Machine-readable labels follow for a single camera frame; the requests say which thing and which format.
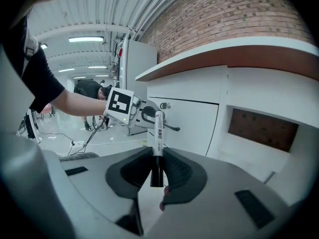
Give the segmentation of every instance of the dark gray surface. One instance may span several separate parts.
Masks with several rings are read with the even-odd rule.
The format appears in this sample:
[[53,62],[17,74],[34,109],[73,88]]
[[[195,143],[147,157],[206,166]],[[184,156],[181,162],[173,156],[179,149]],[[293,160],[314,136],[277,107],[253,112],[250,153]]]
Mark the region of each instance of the dark gray surface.
[[[107,168],[144,148],[111,156],[60,162],[51,151],[15,135],[1,135],[0,168],[10,194],[31,220],[51,238],[138,238],[112,221],[129,214],[133,201],[118,197],[105,181]],[[262,182],[223,161],[173,149],[197,162],[207,184],[186,204],[166,205],[146,237],[266,238],[293,212]],[[64,169],[85,166],[88,171],[67,177]],[[249,189],[276,217],[258,230],[235,197]]]
[[87,158],[95,158],[95,157],[99,157],[99,155],[95,154],[93,152],[85,152],[85,153],[75,154],[75,155],[72,155],[72,156],[60,157],[59,160],[60,160],[60,162],[65,162],[65,161],[78,160],[78,159],[87,159]]
[[197,197],[207,184],[205,169],[198,163],[179,155],[176,151],[165,147],[165,174],[169,191],[163,199],[163,205],[183,204]]
[[252,235],[257,228],[234,195],[243,189],[250,189],[275,217],[287,212],[287,205],[273,190],[237,166],[187,151],[172,150],[201,165],[207,173],[207,183],[191,202],[166,205],[148,237],[238,239]]
[[88,201],[96,210],[116,222],[122,216],[130,213],[133,200],[118,197],[105,179],[108,168],[122,159],[130,157],[139,151],[146,149],[141,147],[122,153],[99,158],[81,159],[66,161],[61,163],[64,170],[84,166],[88,171],[72,175],[69,177],[77,191]]
[[151,171],[152,147],[135,149],[135,154],[112,164],[106,171],[108,185],[119,196],[138,199],[138,192]]

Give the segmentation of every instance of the person bending over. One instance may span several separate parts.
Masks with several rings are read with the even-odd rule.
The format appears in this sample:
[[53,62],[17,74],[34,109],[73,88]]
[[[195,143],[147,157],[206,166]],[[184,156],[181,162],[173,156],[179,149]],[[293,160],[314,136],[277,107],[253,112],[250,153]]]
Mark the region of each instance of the person bending over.
[[50,71],[41,43],[30,33],[28,14],[35,4],[45,1],[50,0],[17,1],[1,18],[0,43],[16,73],[35,96],[30,108],[40,113],[51,103],[73,116],[103,115],[106,96],[101,86],[94,99],[67,91]]
[[[80,94],[85,97],[106,101],[110,93],[110,88],[104,88],[96,81],[86,79],[79,81],[75,85],[74,93]],[[86,116],[81,117],[81,119],[84,122],[85,129],[91,131],[92,128],[88,124]]]

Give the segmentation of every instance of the cable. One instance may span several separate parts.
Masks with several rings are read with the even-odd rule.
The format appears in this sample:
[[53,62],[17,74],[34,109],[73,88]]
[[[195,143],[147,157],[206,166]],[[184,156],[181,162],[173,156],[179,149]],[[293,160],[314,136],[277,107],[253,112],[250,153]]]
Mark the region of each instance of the cable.
[[74,145],[74,143],[72,143],[71,148],[70,148],[70,150],[69,150],[69,152],[68,152],[68,155],[70,154],[70,152],[71,152],[71,150],[72,150],[73,145]]
[[[107,127],[107,122],[105,122],[105,129],[102,129],[102,131],[104,131],[104,130],[107,130],[108,129],[108,127]],[[96,129],[96,126],[97,126],[98,124],[96,123],[96,120],[95,120],[95,116],[93,116],[92,117],[92,126],[93,126],[93,128],[94,129]]]
[[[147,140],[147,139],[134,140],[134,141],[145,141],[145,140]],[[107,145],[107,144],[129,143],[129,142],[134,142],[134,141],[108,142],[108,143],[87,144],[87,145],[90,145],[90,146],[96,146],[96,145]]]
[[69,153],[70,153],[71,149],[70,149],[68,152],[66,152],[66,153],[57,153],[57,152],[56,152],[56,154],[58,154],[58,156],[59,156],[59,155],[60,155],[60,156],[61,156],[61,155],[66,155],[66,154],[69,154]]
[[83,145],[83,147],[78,150],[77,152],[74,152],[72,153],[70,156],[73,156],[75,154],[78,154],[78,153],[84,153],[85,152],[85,149],[86,149],[86,146],[88,145],[88,143],[90,142],[90,140],[92,140],[93,136],[95,135],[95,133],[100,129],[100,127],[103,125],[103,123],[106,121],[106,117],[103,118],[103,121],[102,123],[92,132],[92,134],[90,135],[89,139],[86,141],[86,143]]
[[62,134],[64,135],[66,138],[69,138],[72,142],[73,142],[73,139],[71,139],[70,137],[68,137],[67,135],[63,134],[63,133],[42,133],[39,129],[38,131],[41,133],[41,134]]
[[23,134],[25,131],[26,131],[26,129],[24,129],[24,131],[22,133],[20,133],[19,131],[18,132],[19,132],[19,134]]

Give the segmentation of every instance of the ceiling beam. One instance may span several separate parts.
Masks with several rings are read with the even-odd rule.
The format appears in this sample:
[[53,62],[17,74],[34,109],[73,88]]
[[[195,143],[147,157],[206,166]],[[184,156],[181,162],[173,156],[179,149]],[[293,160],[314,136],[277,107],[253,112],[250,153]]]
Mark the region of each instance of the ceiling beam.
[[111,56],[112,57],[113,55],[114,55],[114,52],[85,51],[85,52],[75,52],[75,53],[58,55],[58,56],[54,56],[54,57],[48,57],[47,61],[48,62],[55,62],[55,61],[60,61],[60,60],[78,59],[81,57],[90,57],[90,56],[95,56],[95,57],[109,57],[109,56]]
[[35,37],[37,38],[38,41],[42,41],[48,38],[55,37],[60,34],[66,34],[71,32],[105,31],[105,30],[118,32],[118,33],[127,33],[129,31],[129,28],[126,26],[111,25],[111,24],[81,24],[81,25],[71,25],[71,26],[56,28],[56,29],[38,34]]

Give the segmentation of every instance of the wooden shelf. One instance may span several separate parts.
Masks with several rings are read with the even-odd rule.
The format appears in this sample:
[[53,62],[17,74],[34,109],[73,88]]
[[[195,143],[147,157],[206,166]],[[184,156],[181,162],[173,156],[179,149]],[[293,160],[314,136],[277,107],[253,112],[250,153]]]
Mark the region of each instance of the wooden shelf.
[[241,37],[209,43],[167,59],[138,75],[147,82],[197,68],[227,65],[268,68],[300,74],[319,81],[319,49],[283,37]]

